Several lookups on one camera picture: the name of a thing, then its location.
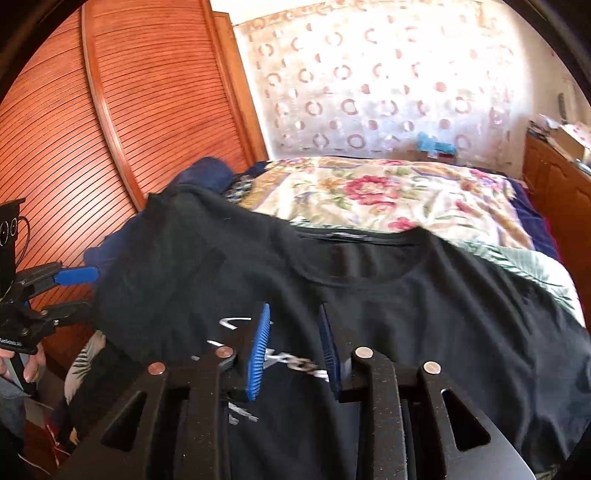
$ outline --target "curtain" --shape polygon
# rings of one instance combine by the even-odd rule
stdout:
[[[460,163],[507,170],[527,72],[499,7],[338,0],[237,25],[271,158],[415,160],[426,132]]]

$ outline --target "navy blue clothing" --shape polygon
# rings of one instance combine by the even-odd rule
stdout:
[[[260,175],[264,171],[264,165],[265,162],[259,162],[248,171],[254,169],[253,174]],[[197,185],[211,192],[221,193],[232,184],[233,180],[233,171],[222,160],[203,157],[173,178],[167,188],[175,185]],[[104,278],[121,249],[131,241],[141,219],[142,212],[139,212],[127,220],[120,230],[106,236],[98,247],[87,248],[83,254],[84,264],[97,267],[101,277]]]
[[[509,181],[513,185],[516,194],[516,197],[511,201],[511,205],[517,211],[517,216],[524,230],[531,237],[534,248],[550,258],[558,260],[556,244],[548,232],[546,220],[533,207],[520,183],[514,179],[509,179]]]

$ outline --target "finger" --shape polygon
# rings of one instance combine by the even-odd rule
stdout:
[[[37,363],[39,367],[45,367],[47,364],[47,359],[45,358],[45,350],[43,349],[43,344],[37,344],[37,353],[35,354],[35,358],[37,359]]]
[[[12,358],[13,356],[14,352],[0,348],[0,358]]]
[[[35,355],[29,356],[29,361],[25,365],[25,370],[22,373],[25,382],[31,383],[34,381],[35,377],[37,376],[37,370],[39,369],[39,363],[37,362],[37,357]]]
[[[0,377],[10,380],[10,373],[8,373],[8,369],[6,368],[6,364],[2,358],[0,358]]]

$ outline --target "metal rivet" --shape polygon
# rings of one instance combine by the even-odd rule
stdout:
[[[372,358],[374,356],[374,351],[366,346],[360,346],[355,349],[355,355],[359,358]]]
[[[437,362],[426,362],[423,365],[423,370],[431,375],[437,375],[441,373],[441,365]]]
[[[216,350],[216,355],[219,358],[228,358],[234,355],[234,349],[231,346],[221,346]]]
[[[148,373],[150,375],[160,375],[161,373],[164,373],[165,370],[166,365],[164,365],[162,362],[154,362],[148,367]]]

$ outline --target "blue object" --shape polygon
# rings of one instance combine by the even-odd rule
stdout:
[[[417,150],[419,152],[440,152],[447,155],[457,155],[457,148],[451,143],[436,142],[425,132],[417,136]]]
[[[62,268],[53,277],[53,281],[63,287],[71,287],[80,283],[93,283],[100,277],[96,267]]]
[[[556,243],[548,231],[546,220],[531,204],[521,184],[514,179],[508,179],[515,190],[515,198],[511,205],[517,212],[517,217],[524,230],[531,237],[534,248],[550,258],[560,261]]]
[[[199,185],[212,192],[221,193],[232,184],[233,179],[234,172],[222,160],[203,157],[185,168],[168,186]]]
[[[320,331],[320,341],[322,342],[322,352],[324,353],[326,374],[329,377],[330,389],[335,394],[335,399],[338,400],[340,391],[342,390],[340,359],[323,305],[320,306],[319,320],[318,328]]]
[[[259,164],[251,168],[260,169],[257,165]],[[170,185],[198,185],[211,192],[222,193],[231,185],[233,179],[234,173],[222,160],[203,157],[173,178]],[[121,249],[137,231],[141,219],[142,212],[139,212],[127,220],[120,230],[106,236],[98,247],[87,248],[83,254],[84,264],[98,267],[101,277],[104,278]]]
[[[262,373],[265,364],[265,351],[267,350],[270,330],[271,309],[269,308],[269,304],[265,303],[261,312],[261,319],[259,320],[256,329],[251,357],[248,362],[248,379],[246,381],[246,397],[248,398],[248,401],[256,400],[259,390],[261,389]]]

